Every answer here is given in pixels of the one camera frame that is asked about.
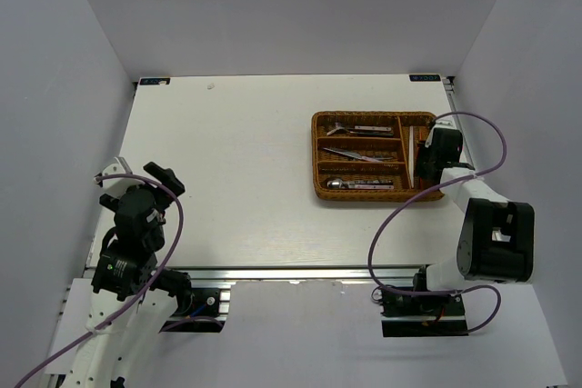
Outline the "knife with black handle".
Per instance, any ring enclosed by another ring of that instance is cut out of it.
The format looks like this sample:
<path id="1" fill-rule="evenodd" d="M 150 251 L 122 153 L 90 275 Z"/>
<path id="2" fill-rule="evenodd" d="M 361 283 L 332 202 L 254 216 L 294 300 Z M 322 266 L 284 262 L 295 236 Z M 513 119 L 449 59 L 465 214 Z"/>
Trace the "knife with black handle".
<path id="1" fill-rule="evenodd" d="M 393 156 L 365 156 L 365 155 L 358 155 L 358 156 L 351 156 L 350 159 L 358 161 L 358 162 L 367 162 L 372 164 L 384 164 L 384 163 L 392 163 L 395 162 L 395 158 Z"/>

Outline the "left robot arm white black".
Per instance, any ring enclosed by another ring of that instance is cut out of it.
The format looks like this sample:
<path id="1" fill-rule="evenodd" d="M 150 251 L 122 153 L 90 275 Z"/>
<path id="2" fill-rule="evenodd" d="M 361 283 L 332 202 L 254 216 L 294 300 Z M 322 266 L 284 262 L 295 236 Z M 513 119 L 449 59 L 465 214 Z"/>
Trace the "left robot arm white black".
<path id="1" fill-rule="evenodd" d="M 86 333 L 65 387 L 129 386 L 167 319 L 192 304 L 187 275 L 156 258 L 166 242 L 166 210 L 186 188 L 170 168 L 150 162 L 144 170 L 147 177 L 134 175 L 118 159 L 95 178 L 114 224 L 102 240 Z"/>

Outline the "fork with black handle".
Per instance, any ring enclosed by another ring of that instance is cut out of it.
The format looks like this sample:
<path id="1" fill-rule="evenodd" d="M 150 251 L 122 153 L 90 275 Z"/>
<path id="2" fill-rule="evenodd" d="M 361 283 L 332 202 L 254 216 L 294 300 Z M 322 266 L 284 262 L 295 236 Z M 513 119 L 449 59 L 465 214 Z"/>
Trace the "fork with black handle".
<path id="1" fill-rule="evenodd" d="M 362 130 L 353 130 L 353 129 L 333 129 L 326 132 L 326 136 L 333 136 L 333 135 L 355 135 L 355 136 L 371 136 L 371 137 L 394 137 L 393 131 L 362 131 Z"/>

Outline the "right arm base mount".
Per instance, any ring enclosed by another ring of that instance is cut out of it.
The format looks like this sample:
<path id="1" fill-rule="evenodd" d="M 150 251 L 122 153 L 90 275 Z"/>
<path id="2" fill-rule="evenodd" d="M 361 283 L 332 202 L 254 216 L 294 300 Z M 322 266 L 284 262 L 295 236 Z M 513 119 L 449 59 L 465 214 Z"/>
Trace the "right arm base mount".
<path id="1" fill-rule="evenodd" d="M 385 338 L 468 336 L 466 311 L 460 296 L 413 297 L 375 288 L 373 303 L 381 308 Z"/>

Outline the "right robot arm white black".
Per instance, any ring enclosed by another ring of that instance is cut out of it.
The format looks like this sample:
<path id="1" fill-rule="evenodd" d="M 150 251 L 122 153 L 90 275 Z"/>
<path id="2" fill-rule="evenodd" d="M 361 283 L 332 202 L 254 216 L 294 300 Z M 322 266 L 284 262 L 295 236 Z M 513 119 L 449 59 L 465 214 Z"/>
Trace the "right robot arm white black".
<path id="1" fill-rule="evenodd" d="M 464 214 L 455 253 L 415 275 L 412 306 L 433 313 L 454 293 L 484 284 L 526 284 L 534 272 L 535 211 L 492 189 L 474 167 L 461 161 L 459 130 L 434 124 L 419 144 L 416 175 L 450 197 Z"/>

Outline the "knife with pink handle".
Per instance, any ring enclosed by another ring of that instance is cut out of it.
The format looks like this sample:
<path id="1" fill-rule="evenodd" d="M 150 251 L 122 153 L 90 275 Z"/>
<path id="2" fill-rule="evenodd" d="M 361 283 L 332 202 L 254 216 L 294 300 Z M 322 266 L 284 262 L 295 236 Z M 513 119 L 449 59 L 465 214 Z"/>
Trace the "knife with pink handle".
<path id="1" fill-rule="evenodd" d="M 358 156 L 358 155 L 362 155 L 358 152 L 354 152 L 354 151 L 347 151 L 344 149 L 338 149 L 338 148 L 333 148 L 333 147 L 323 147 L 322 148 L 323 151 L 328 152 L 330 154 L 336 154 L 339 156 L 344 156 L 347 158 L 350 158 L 351 156 Z"/>

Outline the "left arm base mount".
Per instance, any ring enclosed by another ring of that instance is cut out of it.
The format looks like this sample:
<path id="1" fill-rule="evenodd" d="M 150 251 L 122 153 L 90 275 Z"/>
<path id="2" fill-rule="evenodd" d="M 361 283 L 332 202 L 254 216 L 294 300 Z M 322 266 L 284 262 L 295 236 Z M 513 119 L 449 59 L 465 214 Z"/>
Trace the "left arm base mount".
<path id="1" fill-rule="evenodd" d="M 164 270 L 145 293 L 138 314 L 161 333 L 220 333 L 225 324 L 219 319 L 220 297 L 219 288 L 193 287 L 188 274 Z"/>

